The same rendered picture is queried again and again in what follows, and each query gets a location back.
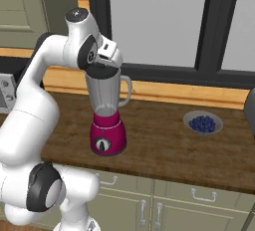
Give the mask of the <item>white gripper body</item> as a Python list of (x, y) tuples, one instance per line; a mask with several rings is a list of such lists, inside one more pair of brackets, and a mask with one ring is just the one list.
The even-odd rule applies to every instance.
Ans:
[(106, 66), (120, 68), (124, 58), (117, 43), (113, 41), (103, 42), (98, 48), (97, 62)]

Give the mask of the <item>black blender lid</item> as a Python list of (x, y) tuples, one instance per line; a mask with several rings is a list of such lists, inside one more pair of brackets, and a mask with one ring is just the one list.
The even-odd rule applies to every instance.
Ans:
[(119, 69), (115, 67), (94, 63), (87, 68), (86, 73), (93, 79), (104, 80), (115, 76), (118, 70)]

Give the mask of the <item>magenta base glass blender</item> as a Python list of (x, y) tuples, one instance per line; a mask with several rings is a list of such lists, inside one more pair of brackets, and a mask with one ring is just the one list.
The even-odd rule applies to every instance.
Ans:
[(109, 79), (93, 79), (86, 73), (86, 83), (94, 111), (90, 129), (91, 150), (101, 156), (117, 155), (127, 147), (126, 128), (119, 108), (131, 96), (131, 79), (117, 74)]

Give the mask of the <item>blueberries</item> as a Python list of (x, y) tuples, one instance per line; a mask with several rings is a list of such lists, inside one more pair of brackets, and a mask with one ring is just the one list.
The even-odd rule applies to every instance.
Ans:
[(210, 116), (199, 115), (188, 122), (189, 126), (198, 132), (214, 132), (216, 123)]

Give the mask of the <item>stainless steel knobbed appliance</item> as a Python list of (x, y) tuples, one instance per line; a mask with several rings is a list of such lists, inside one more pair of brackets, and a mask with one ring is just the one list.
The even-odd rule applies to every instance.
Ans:
[(16, 103), (16, 82), (12, 74), (0, 73), (0, 114), (8, 114)]

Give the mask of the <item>grey bowl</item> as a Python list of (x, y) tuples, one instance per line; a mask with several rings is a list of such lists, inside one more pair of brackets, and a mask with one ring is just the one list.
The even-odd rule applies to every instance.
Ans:
[[(214, 119), (216, 126), (215, 126), (215, 131), (214, 132), (198, 132), (196, 130), (193, 130), (188, 122), (195, 118), (196, 116), (210, 116)], [(223, 121), (217, 116), (212, 113), (206, 112), (206, 111), (192, 111), (188, 112), (187, 114), (184, 115), (183, 117), (183, 122), (184, 124), (190, 128), (194, 133), (198, 135), (211, 135), (220, 132), (223, 129)]]

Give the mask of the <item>grey-green drawer front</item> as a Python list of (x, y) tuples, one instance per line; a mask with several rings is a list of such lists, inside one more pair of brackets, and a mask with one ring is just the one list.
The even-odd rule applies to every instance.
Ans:
[(154, 183), (154, 195), (247, 212), (255, 204), (255, 195), (163, 180)]
[(118, 181), (115, 185), (109, 186), (101, 184), (101, 187), (140, 194), (151, 194), (152, 180), (150, 178), (99, 170), (97, 170), (96, 173), (100, 175), (100, 181), (112, 182), (114, 176), (118, 177)]

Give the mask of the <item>dark grey appliance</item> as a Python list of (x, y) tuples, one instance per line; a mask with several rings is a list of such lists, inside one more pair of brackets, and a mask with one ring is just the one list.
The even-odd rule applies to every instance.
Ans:
[(252, 133), (255, 134), (255, 88), (247, 95), (244, 113)]

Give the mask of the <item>grey-green cupboard door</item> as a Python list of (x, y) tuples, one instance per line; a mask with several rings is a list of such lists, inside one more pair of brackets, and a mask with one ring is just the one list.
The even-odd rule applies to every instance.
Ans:
[[(158, 202), (160, 229), (155, 230)], [(247, 217), (248, 212), (154, 196), (151, 231), (241, 231)]]
[[(144, 199), (145, 224), (140, 227), (140, 202)], [(101, 188), (95, 200), (88, 203), (91, 216), (102, 231), (149, 231), (150, 196), (135, 192)]]

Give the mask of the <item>black window frame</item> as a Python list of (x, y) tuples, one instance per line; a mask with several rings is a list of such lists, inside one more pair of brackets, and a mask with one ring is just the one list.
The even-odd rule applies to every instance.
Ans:
[(222, 67), (236, 0), (89, 0), (135, 81), (250, 90), (255, 72)]

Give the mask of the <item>grey-green wall cupboard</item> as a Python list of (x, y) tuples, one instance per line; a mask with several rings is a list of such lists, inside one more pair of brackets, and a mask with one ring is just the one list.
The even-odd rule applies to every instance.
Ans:
[(0, 48), (33, 49), (47, 31), (42, 0), (0, 0)]

